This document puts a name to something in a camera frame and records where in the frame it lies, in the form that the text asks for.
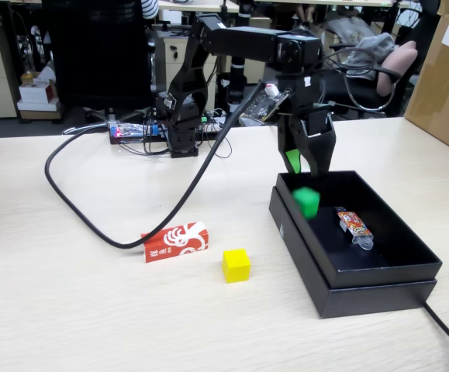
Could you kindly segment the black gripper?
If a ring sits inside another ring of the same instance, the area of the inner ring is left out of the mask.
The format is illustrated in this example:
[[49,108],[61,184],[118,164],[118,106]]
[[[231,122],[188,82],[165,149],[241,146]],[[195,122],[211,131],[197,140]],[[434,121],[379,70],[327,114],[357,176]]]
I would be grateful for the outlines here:
[[[300,113],[280,112],[279,117],[278,151],[287,171],[290,174],[301,172],[301,154],[312,176],[326,175],[336,144],[330,110],[316,107]],[[293,136],[301,137],[299,150]]]

